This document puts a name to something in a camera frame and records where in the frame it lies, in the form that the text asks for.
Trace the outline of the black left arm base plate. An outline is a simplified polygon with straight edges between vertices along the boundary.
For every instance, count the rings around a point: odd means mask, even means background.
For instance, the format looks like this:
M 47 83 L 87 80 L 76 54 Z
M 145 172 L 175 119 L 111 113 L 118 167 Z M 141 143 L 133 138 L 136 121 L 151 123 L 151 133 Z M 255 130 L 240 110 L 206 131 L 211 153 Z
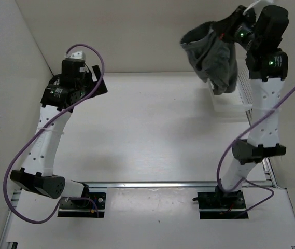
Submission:
M 106 206 L 106 190 L 90 188 L 83 197 L 89 200 L 63 200 L 58 209 L 58 217 L 65 218 L 104 218 Z

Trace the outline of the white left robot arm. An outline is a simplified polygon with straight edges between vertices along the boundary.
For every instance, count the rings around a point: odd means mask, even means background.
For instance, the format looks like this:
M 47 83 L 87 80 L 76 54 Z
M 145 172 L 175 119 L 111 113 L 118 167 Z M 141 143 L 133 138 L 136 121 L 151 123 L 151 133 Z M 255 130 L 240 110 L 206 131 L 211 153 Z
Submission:
M 98 65 L 88 68 L 83 59 L 66 58 L 62 61 L 61 73 L 51 78 L 41 98 L 37 139 L 29 146 L 29 154 L 21 168 L 10 174 L 10 179 L 23 190 L 51 199 L 72 197 L 79 208 L 89 204 L 90 195 L 85 184 L 53 173 L 56 151 L 72 111 L 59 118 L 56 115 L 88 94 L 107 93 L 100 77 Z

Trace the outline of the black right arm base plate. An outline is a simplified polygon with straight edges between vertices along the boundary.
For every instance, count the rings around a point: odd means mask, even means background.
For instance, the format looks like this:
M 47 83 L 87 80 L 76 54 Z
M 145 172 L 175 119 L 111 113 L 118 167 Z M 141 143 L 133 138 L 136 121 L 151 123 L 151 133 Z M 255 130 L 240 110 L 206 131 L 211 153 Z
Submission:
M 200 220 L 249 219 L 242 191 L 198 192 L 192 201 L 198 203 Z

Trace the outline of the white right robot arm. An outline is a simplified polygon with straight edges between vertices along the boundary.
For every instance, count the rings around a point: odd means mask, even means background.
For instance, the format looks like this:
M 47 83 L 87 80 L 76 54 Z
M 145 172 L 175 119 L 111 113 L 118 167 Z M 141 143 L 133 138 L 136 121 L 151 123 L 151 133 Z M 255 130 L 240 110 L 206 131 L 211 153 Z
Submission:
M 246 66 L 251 85 L 251 125 L 238 136 L 229 149 L 233 161 L 224 176 L 217 176 L 220 191 L 214 201 L 225 208 L 233 201 L 250 171 L 264 158 L 282 156 L 286 147 L 278 135 L 280 93 L 288 76 L 288 55 L 279 44 L 289 24 L 288 11 L 272 1 L 256 1 L 249 7 L 240 5 L 227 18 L 212 27 L 225 43 L 237 43 L 246 50 Z

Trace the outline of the grey cotton shorts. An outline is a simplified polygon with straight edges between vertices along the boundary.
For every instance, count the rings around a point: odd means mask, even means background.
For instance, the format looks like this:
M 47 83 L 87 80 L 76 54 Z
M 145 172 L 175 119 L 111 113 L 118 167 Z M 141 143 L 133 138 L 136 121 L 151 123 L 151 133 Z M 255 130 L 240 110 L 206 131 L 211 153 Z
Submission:
M 211 81 L 214 95 L 232 93 L 238 76 L 235 44 L 221 41 L 212 24 L 205 22 L 188 31 L 180 46 L 198 78 Z

